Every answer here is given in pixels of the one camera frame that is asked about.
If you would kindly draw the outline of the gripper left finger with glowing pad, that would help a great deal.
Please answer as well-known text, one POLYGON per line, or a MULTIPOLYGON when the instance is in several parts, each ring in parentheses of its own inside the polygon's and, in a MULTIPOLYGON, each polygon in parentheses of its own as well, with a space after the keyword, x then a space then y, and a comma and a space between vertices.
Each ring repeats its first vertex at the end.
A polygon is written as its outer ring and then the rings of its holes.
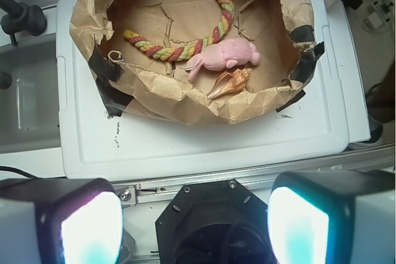
POLYGON ((1 181, 1 263, 116 263, 122 234, 105 179, 1 181))

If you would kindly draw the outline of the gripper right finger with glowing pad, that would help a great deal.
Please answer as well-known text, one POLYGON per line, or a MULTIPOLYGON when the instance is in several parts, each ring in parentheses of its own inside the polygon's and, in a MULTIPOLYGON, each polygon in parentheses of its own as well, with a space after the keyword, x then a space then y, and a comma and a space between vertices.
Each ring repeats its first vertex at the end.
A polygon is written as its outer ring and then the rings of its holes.
POLYGON ((279 263, 395 263, 395 174, 283 172, 267 224, 279 263))

